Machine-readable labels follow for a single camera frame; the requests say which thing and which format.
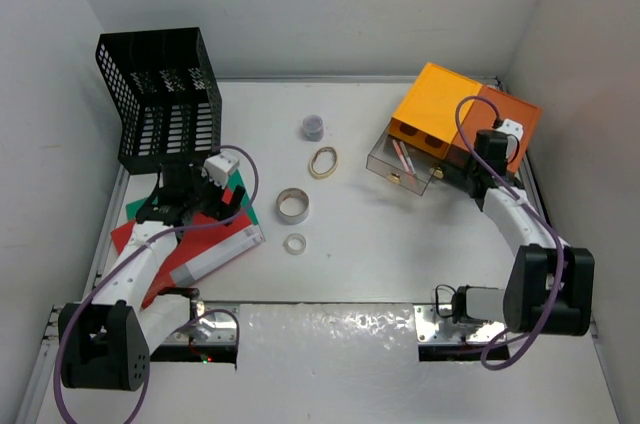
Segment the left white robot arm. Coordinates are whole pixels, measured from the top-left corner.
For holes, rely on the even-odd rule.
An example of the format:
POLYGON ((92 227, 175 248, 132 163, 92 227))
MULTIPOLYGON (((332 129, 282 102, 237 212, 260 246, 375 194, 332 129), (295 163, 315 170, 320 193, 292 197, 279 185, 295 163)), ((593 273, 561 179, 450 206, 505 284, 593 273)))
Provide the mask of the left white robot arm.
POLYGON ((229 185, 237 168, 221 154, 159 171, 114 267, 83 302, 60 313, 58 388, 136 391, 149 379, 152 354, 172 334, 201 334, 207 315, 196 308, 197 291, 153 283, 183 240, 246 217, 245 187, 229 185))

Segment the orange pen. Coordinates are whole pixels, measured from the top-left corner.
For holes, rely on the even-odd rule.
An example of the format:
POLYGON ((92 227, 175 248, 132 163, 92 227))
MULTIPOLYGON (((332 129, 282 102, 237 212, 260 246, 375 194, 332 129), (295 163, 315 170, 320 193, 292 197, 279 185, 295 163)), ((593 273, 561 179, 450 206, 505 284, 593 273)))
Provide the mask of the orange pen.
POLYGON ((401 164, 402 164, 402 166, 404 168, 404 171, 408 176, 408 179, 409 179, 409 182, 411 184, 411 187, 416 189, 417 188, 417 184, 416 184, 416 180, 415 180, 415 175, 414 175, 414 172, 413 172, 411 166, 409 165, 408 160, 406 159, 406 155, 403 152, 403 149, 401 147, 401 143, 398 142, 395 139, 392 139, 391 142, 392 142, 393 148, 394 148, 394 150, 395 150, 395 152, 396 152, 396 154, 398 156, 398 159, 400 160, 400 162, 401 162, 401 164))

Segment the green pen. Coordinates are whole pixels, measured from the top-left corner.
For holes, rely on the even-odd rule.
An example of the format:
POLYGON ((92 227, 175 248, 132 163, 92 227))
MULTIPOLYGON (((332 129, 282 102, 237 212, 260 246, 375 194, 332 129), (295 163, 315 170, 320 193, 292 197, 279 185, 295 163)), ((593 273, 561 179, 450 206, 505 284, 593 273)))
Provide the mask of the green pen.
POLYGON ((407 147, 406 147, 406 145, 405 145, 405 143, 404 143, 403 141, 400 141, 400 142, 399 142, 399 146, 400 146, 401 153, 402 153, 402 155, 403 155, 404 161, 405 161, 405 163, 406 163, 406 169, 407 169, 407 172, 408 172, 408 173, 409 173, 413 178, 415 178, 415 177, 417 176, 417 173, 416 173, 415 167, 414 167, 414 165, 413 165, 413 162, 412 162, 412 160, 411 160, 411 157, 410 157, 410 154, 409 154, 409 152, 408 152, 408 149, 407 149, 407 147))

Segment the wide grey tape roll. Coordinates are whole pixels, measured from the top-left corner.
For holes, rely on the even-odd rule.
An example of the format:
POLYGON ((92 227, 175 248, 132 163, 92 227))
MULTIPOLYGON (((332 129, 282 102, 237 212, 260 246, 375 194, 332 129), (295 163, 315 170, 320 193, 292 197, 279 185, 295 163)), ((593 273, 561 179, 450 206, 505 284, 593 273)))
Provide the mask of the wide grey tape roll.
POLYGON ((305 221, 310 211, 308 194, 299 188, 284 189, 277 197, 276 210, 286 224, 296 225, 305 221))

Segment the small clear tape roll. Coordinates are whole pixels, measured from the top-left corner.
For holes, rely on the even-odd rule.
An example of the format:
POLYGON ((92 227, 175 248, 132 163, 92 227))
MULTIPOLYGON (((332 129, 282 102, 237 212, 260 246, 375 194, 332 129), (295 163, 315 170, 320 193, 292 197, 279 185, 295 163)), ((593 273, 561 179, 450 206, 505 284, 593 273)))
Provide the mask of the small clear tape roll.
POLYGON ((299 233, 289 234, 283 241, 283 247, 291 255, 301 255, 306 251, 306 238, 299 233))

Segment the clear drawer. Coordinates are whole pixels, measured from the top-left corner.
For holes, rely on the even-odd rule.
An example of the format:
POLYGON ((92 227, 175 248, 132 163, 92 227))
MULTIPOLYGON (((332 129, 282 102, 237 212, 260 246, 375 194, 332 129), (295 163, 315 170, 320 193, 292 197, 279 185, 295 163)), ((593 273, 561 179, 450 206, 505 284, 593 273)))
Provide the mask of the clear drawer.
POLYGON ((415 177, 417 188, 414 189, 411 187, 408 176, 393 148, 392 139, 398 142, 402 141, 392 137, 387 131, 380 135, 367 156, 366 168, 392 184, 422 196, 434 178, 436 161, 430 155, 403 141, 417 173, 415 177))

